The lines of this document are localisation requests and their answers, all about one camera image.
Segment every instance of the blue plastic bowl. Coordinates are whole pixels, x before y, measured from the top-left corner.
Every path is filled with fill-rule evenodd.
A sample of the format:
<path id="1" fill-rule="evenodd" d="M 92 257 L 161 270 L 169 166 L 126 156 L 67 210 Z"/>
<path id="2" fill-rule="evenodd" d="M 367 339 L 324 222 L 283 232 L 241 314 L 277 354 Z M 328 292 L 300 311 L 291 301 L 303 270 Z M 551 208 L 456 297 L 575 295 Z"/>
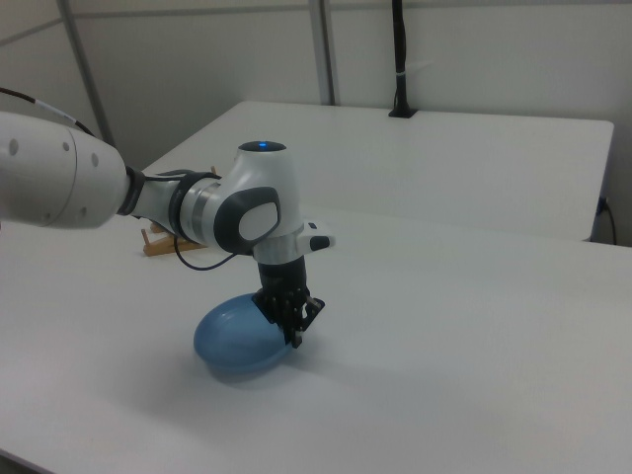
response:
<path id="1" fill-rule="evenodd" d="M 268 322 L 252 297 L 229 299 L 199 322 L 194 348 L 211 368 L 232 373 L 266 370 L 290 351 L 283 333 Z"/>

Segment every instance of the cable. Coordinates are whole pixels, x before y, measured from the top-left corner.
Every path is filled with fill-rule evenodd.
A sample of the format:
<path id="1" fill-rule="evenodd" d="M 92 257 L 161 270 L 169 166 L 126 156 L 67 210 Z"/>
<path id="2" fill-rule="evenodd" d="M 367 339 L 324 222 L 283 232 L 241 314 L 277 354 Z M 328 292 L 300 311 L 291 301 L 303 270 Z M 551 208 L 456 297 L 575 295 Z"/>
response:
<path id="1" fill-rule="evenodd" d="M 616 226 L 614 225 L 614 216 L 612 215 L 612 209 L 608 205 L 608 202 L 603 203 L 603 210 L 607 210 L 608 216 L 610 217 L 610 226 L 612 227 L 612 245 L 616 244 Z"/>
<path id="2" fill-rule="evenodd" d="M 189 173 L 193 173 L 191 170 L 173 170 L 166 171 L 164 173 L 157 173 L 157 176 L 146 176 L 145 181 L 156 181 L 158 183 L 164 183 L 167 181 L 181 181 L 185 176 L 178 175 L 187 175 Z M 208 177 L 213 180 L 221 180 L 221 176 L 217 176 L 214 173 L 208 173 Z"/>
<path id="3" fill-rule="evenodd" d="M 217 267 L 221 267 L 222 265 L 224 265 L 229 260 L 234 259 L 235 257 L 237 257 L 237 254 L 232 254 L 232 255 L 229 255 L 228 257 L 226 257 L 224 260 L 222 260 L 218 264 L 211 265 L 210 267 L 196 267 L 194 265 L 191 265 L 189 262 L 187 262 L 185 260 L 185 258 L 182 256 L 182 254 L 180 253 L 180 249 L 178 248 L 178 237 L 175 236 L 175 235 L 174 235 L 174 249 L 176 250 L 176 255 L 178 256 L 180 261 L 183 264 L 185 264 L 185 266 L 189 267 L 191 270 L 196 270 L 198 272 L 207 272 L 209 270 L 214 270 Z"/>
<path id="4" fill-rule="evenodd" d="M 77 125 L 78 128 L 81 128 L 83 131 L 85 131 L 89 135 L 95 136 L 95 134 L 92 131 L 90 131 L 90 129 L 86 125 L 81 123 L 78 119 L 76 119 L 75 117 L 70 116 L 69 114 L 67 114 L 64 111 L 61 111 L 60 109 L 57 109 L 57 108 L 53 107 L 50 104 L 47 104 L 44 101 L 36 99 L 35 97 L 27 96 L 26 94 L 23 94 L 21 92 L 12 91 L 11 89 L 6 89 L 4 87 L 0 87 L 0 93 L 6 94 L 8 96 L 17 97 L 18 99 L 22 99 L 24 101 L 30 102 L 31 104 L 34 104 L 35 106 L 39 107 L 40 109 L 44 109 L 45 111 L 49 111 L 49 112 L 55 114 L 58 117 L 62 117 L 64 119 L 68 120 L 68 121 L 71 121 L 72 123 Z"/>

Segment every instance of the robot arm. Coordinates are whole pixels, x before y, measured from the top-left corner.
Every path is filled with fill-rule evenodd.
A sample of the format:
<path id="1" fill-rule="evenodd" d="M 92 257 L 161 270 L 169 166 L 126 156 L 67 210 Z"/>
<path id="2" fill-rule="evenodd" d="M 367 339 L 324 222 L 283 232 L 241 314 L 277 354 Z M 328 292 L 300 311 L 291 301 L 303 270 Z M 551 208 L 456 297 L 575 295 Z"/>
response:
<path id="1" fill-rule="evenodd" d="M 294 347 L 324 307 L 307 289 L 303 256 L 334 245 L 323 224 L 303 221 L 298 198 L 291 157 L 278 143 L 241 145 L 221 179 L 186 170 L 146 177 L 81 131 L 0 113 L 0 221 L 88 228 L 133 215 L 251 255 L 262 282 L 254 302 Z"/>

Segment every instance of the table surface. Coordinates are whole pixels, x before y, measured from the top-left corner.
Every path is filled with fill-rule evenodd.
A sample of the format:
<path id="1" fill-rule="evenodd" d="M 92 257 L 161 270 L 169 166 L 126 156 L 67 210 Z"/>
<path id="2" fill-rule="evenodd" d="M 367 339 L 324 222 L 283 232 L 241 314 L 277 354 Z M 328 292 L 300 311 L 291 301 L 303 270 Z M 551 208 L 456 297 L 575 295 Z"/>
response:
<path id="1" fill-rule="evenodd" d="M 303 209 L 338 238 L 307 259 L 327 307 L 251 377 L 193 352 L 206 311 L 259 287 L 251 259 L 146 258 L 119 216 L 5 224 L 0 448 L 70 474 L 629 470 L 629 249 Z"/>
<path id="2" fill-rule="evenodd" d="M 244 141 L 287 145 L 311 204 L 585 240 L 612 123 L 245 102 L 150 170 L 230 169 Z"/>

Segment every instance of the white wall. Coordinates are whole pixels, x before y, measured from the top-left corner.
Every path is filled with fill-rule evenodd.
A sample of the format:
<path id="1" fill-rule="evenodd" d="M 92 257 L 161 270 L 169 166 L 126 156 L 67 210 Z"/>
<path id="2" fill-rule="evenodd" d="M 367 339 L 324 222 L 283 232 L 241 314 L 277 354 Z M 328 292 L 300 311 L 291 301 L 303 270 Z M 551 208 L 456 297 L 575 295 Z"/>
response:
<path id="1" fill-rule="evenodd" d="M 392 105 L 389 4 L 332 1 L 342 105 Z M 414 107 L 614 122 L 604 193 L 619 240 L 632 245 L 632 5 L 418 5 L 405 23 L 408 63 L 431 62 L 409 77 Z M 608 242 L 606 224 L 597 237 Z"/>
<path id="2" fill-rule="evenodd" d="M 307 0 L 71 7 L 117 148 L 133 166 L 243 100 L 322 101 Z"/>
<path id="3" fill-rule="evenodd" d="M 56 2 L 0 0 L 0 11 L 0 85 L 48 102 L 99 134 Z M 0 110 L 64 122 L 5 95 Z"/>

